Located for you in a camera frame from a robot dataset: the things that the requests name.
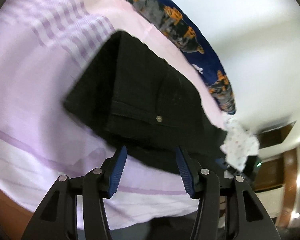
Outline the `navy blue cat-print pillow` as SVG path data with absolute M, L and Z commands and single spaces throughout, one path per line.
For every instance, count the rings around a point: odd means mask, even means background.
M 183 53 L 218 107 L 236 113 L 234 93 L 216 52 L 199 28 L 172 0 L 125 0 Z

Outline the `pink purple checked bedsheet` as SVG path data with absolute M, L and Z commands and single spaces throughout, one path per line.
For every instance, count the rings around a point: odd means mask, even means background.
M 0 9 L 0 218 L 27 224 L 60 176 L 126 146 L 112 230 L 196 212 L 175 162 L 226 137 L 227 76 L 172 0 L 6 0 Z

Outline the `black denim pants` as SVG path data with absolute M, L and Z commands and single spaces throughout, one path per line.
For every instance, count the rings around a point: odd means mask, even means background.
M 68 113 L 143 164 L 178 173 L 181 147 L 218 176 L 226 132 L 208 120 L 194 85 L 125 31 L 104 43 L 64 99 Z

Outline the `white patterned cover cloth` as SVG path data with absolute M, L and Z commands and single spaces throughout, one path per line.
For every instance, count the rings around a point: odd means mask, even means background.
M 258 155 L 259 142 L 249 130 L 245 130 L 237 119 L 224 115 L 224 127 L 227 131 L 221 150 L 225 161 L 239 171 L 243 171 L 248 156 Z

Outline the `wall-mounted black television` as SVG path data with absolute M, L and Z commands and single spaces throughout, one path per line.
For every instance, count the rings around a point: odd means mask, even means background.
M 268 148 L 283 143 L 293 129 L 295 123 L 296 121 L 281 123 L 257 132 L 255 136 L 259 142 L 259 149 Z

